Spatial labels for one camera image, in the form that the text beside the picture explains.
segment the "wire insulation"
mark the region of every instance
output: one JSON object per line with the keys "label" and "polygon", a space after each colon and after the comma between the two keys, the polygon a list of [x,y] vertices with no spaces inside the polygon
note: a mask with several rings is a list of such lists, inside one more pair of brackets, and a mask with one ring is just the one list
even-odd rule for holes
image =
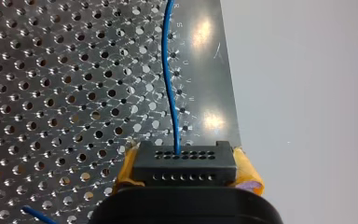
{"label": "wire insulation", "polygon": [[168,32],[170,31],[170,17],[172,13],[174,0],[168,0],[165,8],[164,22],[162,26],[162,38],[161,38],[161,57],[162,57],[162,72],[164,75],[165,87],[167,89],[168,103],[170,104],[170,111],[172,117],[173,126],[173,147],[174,153],[179,155],[181,152],[180,147],[180,134],[178,115],[175,106],[174,94],[172,91],[170,67],[168,65]]}
{"label": "wire insulation", "polygon": [[39,219],[40,221],[42,221],[44,223],[57,224],[57,222],[51,220],[50,218],[46,217],[43,213],[38,212],[29,206],[23,206],[21,210],[24,211],[24,213],[28,213],[29,215],[31,215],[33,217],[37,217],[37,219]]}

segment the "metal surface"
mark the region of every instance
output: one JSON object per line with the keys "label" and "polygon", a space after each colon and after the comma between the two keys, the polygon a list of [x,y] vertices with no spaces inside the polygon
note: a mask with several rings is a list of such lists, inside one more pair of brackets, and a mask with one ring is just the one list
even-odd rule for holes
{"label": "metal surface", "polygon": [[[0,223],[87,223],[130,138],[172,145],[161,1],[0,0]],[[182,144],[241,143],[220,3],[178,1],[169,42]]]}
{"label": "metal surface", "polygon": [[216,146],[184,146],[175,155],[172,147],[142,142],[131,178],[151,186],[226,186],[233,183],[237,166],[229,142]]}

